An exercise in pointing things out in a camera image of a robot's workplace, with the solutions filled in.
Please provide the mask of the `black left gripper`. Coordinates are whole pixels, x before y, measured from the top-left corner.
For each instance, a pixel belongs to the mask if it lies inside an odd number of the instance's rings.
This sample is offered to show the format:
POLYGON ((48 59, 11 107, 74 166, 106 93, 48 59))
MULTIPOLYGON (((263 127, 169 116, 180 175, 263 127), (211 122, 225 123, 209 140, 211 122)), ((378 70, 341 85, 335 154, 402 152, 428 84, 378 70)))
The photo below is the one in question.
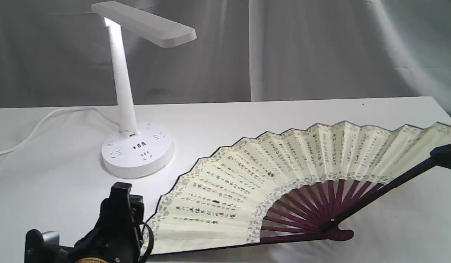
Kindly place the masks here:
POLYGON ((95 226, 75 243, 72 263, 144 263, 143 196, 130 194, 132 184, 116 182, 100 205, 95 226))

